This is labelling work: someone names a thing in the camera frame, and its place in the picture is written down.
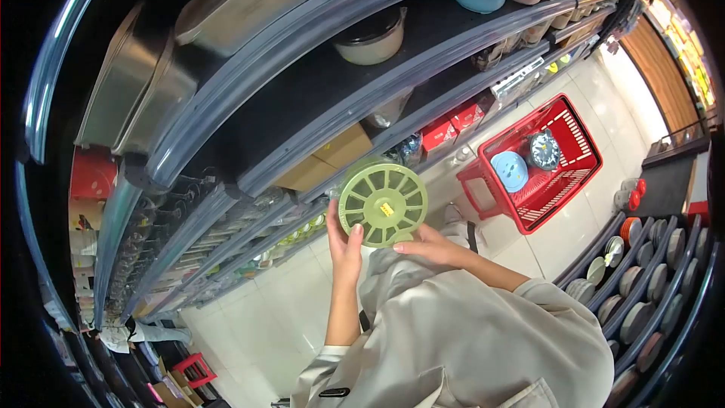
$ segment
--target black round item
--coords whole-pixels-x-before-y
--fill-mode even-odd
[[[529,136],[529,154],[526,163],[543,170],[554,170],[559,165],[561,149],[559,143],[551,135],[551,130],[537,132]]]
[[[338,33],[333,41],[341,44],[361,43],[382,37],[400,20],[400,7],[393,5],[368,16]]]

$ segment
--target wooden wall panel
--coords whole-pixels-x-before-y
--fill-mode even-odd
[[[670,132],[695,123],[699,117],[690,92],[652,24],[639,16],[634,30],[620,42],[645,78]]]

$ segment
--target yellow price tag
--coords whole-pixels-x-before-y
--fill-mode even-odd
[[[380,205],[380,209],[383,210],[383,213],[385,213],[386,216],[390,216],[391,214],[394,213],[393,209],[390,208],[390,205],[388,205],[387,202]]]

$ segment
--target green plastic wheel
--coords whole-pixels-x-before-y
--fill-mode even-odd
[[[427,211],[428,192],[421,179],[407,167],[378,161],[349,169],[338,206],[345,232],[362,224],[362,244],[371,248],[412,240]]]

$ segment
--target shoe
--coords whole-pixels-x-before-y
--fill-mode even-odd
[[[443,211],[443,221],[445,224],[463,221],[463,215],[460,213],[460,210],[458,210],[456,204],[451,202],[446,205],[446,209]]]

